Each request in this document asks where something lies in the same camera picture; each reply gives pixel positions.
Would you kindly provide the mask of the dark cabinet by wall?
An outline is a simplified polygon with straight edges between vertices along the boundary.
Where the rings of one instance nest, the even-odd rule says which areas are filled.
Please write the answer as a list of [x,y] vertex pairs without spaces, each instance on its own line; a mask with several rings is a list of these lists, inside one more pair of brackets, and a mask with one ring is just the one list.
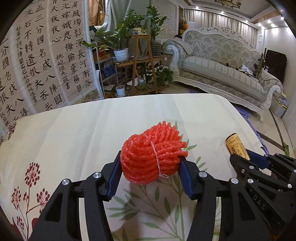
[[267,50],[265,57],[268,73],[276,77],[281,83],[285,80],[287,57],[285,54],[273,50]]

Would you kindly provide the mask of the floral cream tablecloth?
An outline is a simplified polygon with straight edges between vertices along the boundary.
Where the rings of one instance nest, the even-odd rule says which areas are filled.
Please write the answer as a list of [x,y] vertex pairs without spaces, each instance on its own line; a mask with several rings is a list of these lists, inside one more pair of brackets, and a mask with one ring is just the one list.
[[[256,134],[224,97],[157,94],[93,101],[20,119],[1,145],[1,207],[13,231],[27,240],[59,183],[86,179],[112,162],[123,143],[166,121],[188,145],[188,159],[216,179],[236,176],[226,138],[264,154]],[[186,240],[195,202],[177,175],[136,185],[121,178],[105,203],[115,240]]]

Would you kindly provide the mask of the red foam fruit net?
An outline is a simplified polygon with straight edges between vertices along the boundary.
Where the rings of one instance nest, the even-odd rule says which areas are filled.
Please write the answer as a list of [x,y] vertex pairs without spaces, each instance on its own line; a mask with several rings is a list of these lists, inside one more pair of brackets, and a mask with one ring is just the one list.
[[125,141],[120,153],[123,174],[126,180],[139,185],[167,178],[177,172],[180,157],[188,156],[186,148],[176,126],[166,121],[158,123]]

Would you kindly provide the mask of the grey ornate sofa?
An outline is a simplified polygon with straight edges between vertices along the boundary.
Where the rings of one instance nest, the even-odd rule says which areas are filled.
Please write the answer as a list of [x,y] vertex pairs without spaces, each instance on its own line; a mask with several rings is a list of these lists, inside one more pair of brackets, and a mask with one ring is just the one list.
[[261,120],[283,92],[280,80],[263,69],[264,54],[229,28],[187,29],[181,38],[161,44],[163,53],[171,55],[174,81],[222,96]]

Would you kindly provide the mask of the gold label small bottle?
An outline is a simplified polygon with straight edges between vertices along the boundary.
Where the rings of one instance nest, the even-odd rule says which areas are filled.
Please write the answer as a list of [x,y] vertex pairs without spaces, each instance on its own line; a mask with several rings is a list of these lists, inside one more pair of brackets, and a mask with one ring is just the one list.
[[247,150],[245,149],[237,133],[233,133],[230,136],[228,136],[225,140],[225,143],[230,154],[237,154],[238,156],[241,156],[244,159],[250,160],[250,156],[248,155]]

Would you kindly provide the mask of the tall green potted plant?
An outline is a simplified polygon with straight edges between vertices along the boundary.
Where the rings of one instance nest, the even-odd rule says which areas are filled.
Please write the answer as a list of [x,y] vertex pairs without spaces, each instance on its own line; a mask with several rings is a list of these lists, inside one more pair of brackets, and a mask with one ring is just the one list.
[[147,7],[147,18],[150,20],[150,36],[151,36],[151,49],[154,57],[161,56],[162,44],[156,40],[156,37],[160,34],[162,26],[167,19],[167,16],[161,16],[158,9],[155,6]]

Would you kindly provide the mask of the wooden plant stand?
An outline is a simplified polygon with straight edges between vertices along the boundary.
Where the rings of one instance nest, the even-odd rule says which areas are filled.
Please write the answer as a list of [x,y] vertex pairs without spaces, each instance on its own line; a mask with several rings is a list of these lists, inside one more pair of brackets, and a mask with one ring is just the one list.
[[151,36],[134,35],[134,55],[128,61],[115,63],[115,68],[124,69],[124,84],[128,96],[158,93],[169,85],[158,84],[156,64],[161,64],[162,56],[152,55]]

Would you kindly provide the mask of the purple cloth on floor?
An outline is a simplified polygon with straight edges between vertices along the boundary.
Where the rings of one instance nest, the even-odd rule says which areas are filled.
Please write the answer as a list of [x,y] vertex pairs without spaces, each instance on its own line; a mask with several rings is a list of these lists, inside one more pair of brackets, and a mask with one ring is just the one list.
[[249,118],[250,118],[250,112],[247,111],[246,109],[244,109],[243,107],[237,105],[237,104],[233,104],[234,108],[236,108],[236,110],[241,114],[241,116],[245,119],[245,121],[248,123],[248,125],[251,127],[251,129],[253,130],[253,132],[256,134],[257,138],[259,139],[260,143],[261,143],[261,149],[264,150],[265,154],[269,154],[268,148],[265,145],[263,139],[261,138],[259,132],[255,129],[255,127],[252,125],[252,123],[250,122]]

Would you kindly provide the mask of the window curtains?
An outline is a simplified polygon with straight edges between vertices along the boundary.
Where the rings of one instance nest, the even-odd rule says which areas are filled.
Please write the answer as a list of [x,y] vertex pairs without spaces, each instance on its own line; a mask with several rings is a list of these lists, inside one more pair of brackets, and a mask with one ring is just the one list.
[[246,23],[236,19],[223,16],[220,14],[211,13],[208,11],[198,11],[193,9],[180,9],[179,18],[184,18],[186,21],[193,22],[195,28],[200,27],[224,27],[229,28],[243,37],[249,44],[256,47],[258,30]]

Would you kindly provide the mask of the ceiling chandelier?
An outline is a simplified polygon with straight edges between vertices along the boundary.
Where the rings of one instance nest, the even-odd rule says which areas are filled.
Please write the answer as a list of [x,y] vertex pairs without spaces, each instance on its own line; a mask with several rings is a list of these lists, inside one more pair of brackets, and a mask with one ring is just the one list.
[[215,2],[222,4],[223,6],[228,6],[231,8],[241,8],[241,1],[234,0],[215,0]]

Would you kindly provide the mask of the green rag on floor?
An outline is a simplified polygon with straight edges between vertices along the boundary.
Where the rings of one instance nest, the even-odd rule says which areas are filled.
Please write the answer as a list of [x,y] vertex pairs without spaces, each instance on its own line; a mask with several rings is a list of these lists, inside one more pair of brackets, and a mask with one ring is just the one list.
[[289,146],[285,142],[283,142],[282,146],[283,146],[283,151],[285,155],[289,157],[290,156]]

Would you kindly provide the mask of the grey storage box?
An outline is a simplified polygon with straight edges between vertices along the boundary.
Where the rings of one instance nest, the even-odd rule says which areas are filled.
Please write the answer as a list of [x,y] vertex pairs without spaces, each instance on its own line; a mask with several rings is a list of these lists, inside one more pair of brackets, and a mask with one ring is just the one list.
[[270,109],[274,115],[282,118],[288,109],[286,98],[284,96],[281,96],[280,98],[273,97]]

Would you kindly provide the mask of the small white floor pot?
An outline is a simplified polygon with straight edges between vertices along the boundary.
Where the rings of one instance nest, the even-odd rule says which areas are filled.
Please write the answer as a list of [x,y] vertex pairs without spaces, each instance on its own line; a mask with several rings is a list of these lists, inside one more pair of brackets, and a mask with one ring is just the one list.
[[125,90],[124,85],[118,85],[115,90],[116,90],[116,93],[115,93],[116,97],[124,97],[124,96],[126,96],[126,90]]

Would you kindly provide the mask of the potted plant white pot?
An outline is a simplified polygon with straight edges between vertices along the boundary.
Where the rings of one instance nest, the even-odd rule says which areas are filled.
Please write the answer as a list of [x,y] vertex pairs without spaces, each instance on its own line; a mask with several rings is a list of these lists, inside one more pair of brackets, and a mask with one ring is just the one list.
[[82,44],[90,49],[97,48],[102,51],[112,50],[117,62],[126,62],[129,60],[127,40],[130,36],[130,31],[135,28],[141,29],[145,19],[145,15],[138,15],[135,10],[130,9],[116,24],[113,32],[97,30],[93,43],[83,41]]

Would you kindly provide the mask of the calligraphy folding screen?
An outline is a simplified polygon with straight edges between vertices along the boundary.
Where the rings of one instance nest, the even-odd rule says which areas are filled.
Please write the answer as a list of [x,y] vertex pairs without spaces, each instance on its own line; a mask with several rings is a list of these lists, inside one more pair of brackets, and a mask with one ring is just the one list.
[[1,42],[1,141],[20,118],[103,99],[90,41],[87,1],[30,1]]

